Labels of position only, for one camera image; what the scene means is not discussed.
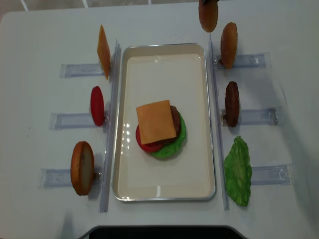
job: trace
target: yellow cheese slice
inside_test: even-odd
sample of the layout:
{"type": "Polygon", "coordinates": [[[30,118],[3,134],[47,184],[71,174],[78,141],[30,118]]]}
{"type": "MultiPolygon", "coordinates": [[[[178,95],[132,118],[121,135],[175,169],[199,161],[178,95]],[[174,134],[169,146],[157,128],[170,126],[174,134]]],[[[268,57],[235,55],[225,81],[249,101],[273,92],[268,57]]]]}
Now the yellow cheese slice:
{"type": "Polygon", "coordinates": [[[169,100],[143,105],[136,111],[142,144],[176,137],[169,100]]]}
{"type": "Polygon", "coordinates": [[[110,75],[111,54],[110,54],[109,44],[106,39],[106,35],[102,25],[100,27],[97,52],[100,59],[100,63],[104,71],[104,75],[106,79],[108,79],[110,75]]]}

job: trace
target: tomato slice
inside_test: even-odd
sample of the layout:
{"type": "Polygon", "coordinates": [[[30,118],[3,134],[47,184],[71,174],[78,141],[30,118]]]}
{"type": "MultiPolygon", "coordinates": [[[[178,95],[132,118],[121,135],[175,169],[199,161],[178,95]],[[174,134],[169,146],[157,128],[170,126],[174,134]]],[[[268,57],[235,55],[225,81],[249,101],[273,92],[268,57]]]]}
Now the tomato slice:
{"type": "Polygon", "coordinates": [[[105,121],[104,116],[104,101],[100,87],[96,86],[91,93],[91,113],[94,124],[102,126],[105,121]]]}
{"type": "Polygon", "coordinates": [[[156,151],[159,151],[161,148],[164,147],[163,143],[148,143],[148,144],[142,144],[141,143],[141,135],[140,135],[140,127],[138,126],[136,128],[135,132],[136,141],[138,142],[139,146],[142,150],[144,150],[147,153],[154,153],[156,151]]]}

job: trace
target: white table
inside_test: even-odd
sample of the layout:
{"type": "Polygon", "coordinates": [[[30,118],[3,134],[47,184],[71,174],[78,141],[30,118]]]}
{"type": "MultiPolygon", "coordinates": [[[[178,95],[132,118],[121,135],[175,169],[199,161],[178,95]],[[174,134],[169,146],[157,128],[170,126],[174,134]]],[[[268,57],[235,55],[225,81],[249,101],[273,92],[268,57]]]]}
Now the white table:
{"type": "MultiPolygon", "coordinates": [[[[240,53],[271,52],[274,76],[283,85],[292,125],[297,126],[309,156],[300,159],[300,165],[309,174],[319,168],[315,137],[319,133],[315,127],[318,7],[316,0],[220,1],[212,33],[218,50],[223,27],[234,21],[240,53]]],[[[60,64],[97,62],[100,24],[112,51],[116,39],[123,50],[132,45],[187,42],[208,50],[209,35],[202,30],[197,11],[196,3],[185,3],[19,12],[2,19],[1,238],[78,238],[97,226],[117,225],[227,225],[248,238],[318,237],[318,206],[312,208],[310,217],[292,185],[252,187],[247,209],[230,201],[230,210],[225,211],[216,141],[217,191],[209,201],[121,203],[111,193],[109,211],[99,213],[100,194],[88,198],[77,196],[72,188],[38,188],[40,168],[68,168],[73,147],[80,140],[88,141],[100,158],[105,155],[106,136],[101,129],[48,129],[52,112],[87,112],[92,87],[101,86],[105,101],[110,98],[103,77],[59,79],[60,64]]],[[[309,187],[311,199],[318,200],[318,181],[309,187]]],[[[304,185],[301,188],[309,192],[304,185]]]]}

